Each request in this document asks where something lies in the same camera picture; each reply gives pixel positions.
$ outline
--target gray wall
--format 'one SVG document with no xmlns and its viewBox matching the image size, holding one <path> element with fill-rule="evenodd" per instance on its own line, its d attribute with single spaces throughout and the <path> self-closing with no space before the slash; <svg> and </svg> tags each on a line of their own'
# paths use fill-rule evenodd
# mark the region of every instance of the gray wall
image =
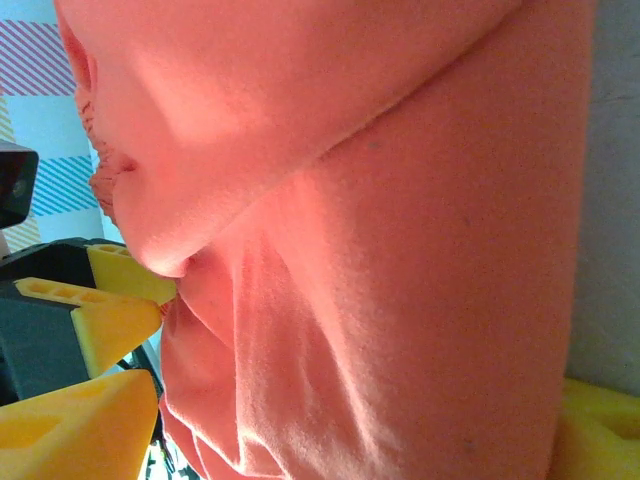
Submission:
<svg viewBox="0 0 640 480">
<path fill-rule="evenodd" d="M 640 395 L 640 1 L 596 19 L 568 374 Z"/>
</svg>

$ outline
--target striped pattern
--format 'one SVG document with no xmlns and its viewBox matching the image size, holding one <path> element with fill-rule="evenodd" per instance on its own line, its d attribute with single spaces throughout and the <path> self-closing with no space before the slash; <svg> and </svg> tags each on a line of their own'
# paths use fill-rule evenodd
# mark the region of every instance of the striped pattern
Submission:
<svg viewBox="0 0 640 480">
<path fill-rule="evenodd" d="M 2 95 L 0 95 L 0 140 L 16 143 L 16 137 L 13 135 L 13 128 L 11 128 L 7 100 Z"/>
<path fill-rule="evenodd" d="M 72 95 L 75 82 L 54 25 L 0 21 L 0 89 L 5 95 Z"/>
<path fill-rule="evenodd" d="M 24 248 L 40 243 L 40 231 L 34 217 L 27 218 L 20 225 L 2 231 L 7 239 L 9 250 L 17 252 Z"/>
<path fill-rule="evenodd" d="M 36 216 L 98 208 L 89 187 L 91 157 L 41 160 L 31 211 Z"/>
</svg>

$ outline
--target camera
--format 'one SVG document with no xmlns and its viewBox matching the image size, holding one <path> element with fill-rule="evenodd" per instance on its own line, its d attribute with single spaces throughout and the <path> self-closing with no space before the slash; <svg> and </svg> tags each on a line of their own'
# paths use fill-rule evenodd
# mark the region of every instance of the camera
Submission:
<svg viewBox="0 0 640 480">
<path fill-rule="evenodd" d="M 0 230 L 27 219 L 38 160 L 33 150 L 0 140 Z"/>
</svg>

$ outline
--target pink shirt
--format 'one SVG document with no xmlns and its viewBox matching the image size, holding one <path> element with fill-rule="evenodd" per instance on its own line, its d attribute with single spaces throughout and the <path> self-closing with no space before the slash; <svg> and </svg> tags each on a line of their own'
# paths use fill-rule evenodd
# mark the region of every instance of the pink shirt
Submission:
<svg viewBox="0 0 640 480">
<path fill-rule="evenodd" d="M 545 477 L 592 2 L 56 3 L 196 470 Z"/>
</svg>

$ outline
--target yellow foam piece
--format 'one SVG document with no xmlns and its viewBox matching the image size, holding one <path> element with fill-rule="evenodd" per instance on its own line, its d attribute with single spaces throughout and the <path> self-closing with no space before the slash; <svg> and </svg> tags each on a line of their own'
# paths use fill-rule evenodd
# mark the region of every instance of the yellow foam piece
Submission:
<svg viewBox="0 0 640 480">
<path fill-rule="evenodd" d="M 0 480 L 134 480 L 158 413 L 144 370 L 0 408 Z"/>
<path fill-rule="evenodd" d="M 566 379 L 548 479 L 640 479 L 640 399 Z"/>
<path fill-rule="evenodd" d="M 124 247 L 92 245 L 87 247 L 87 255 L 99 290 L 146 298 L 158 305 L 176 295 L 172 280 L 160 278 L 146 270 Z"/>
<path fill-rule="evenodd" d="M 90 378 L 109 370 L 162 323 L 160 309 L 151 300 L 39 278 L 15 285 L 23 296 L 79 307 L 71 311 L 71 319 Z"/>
</svg>

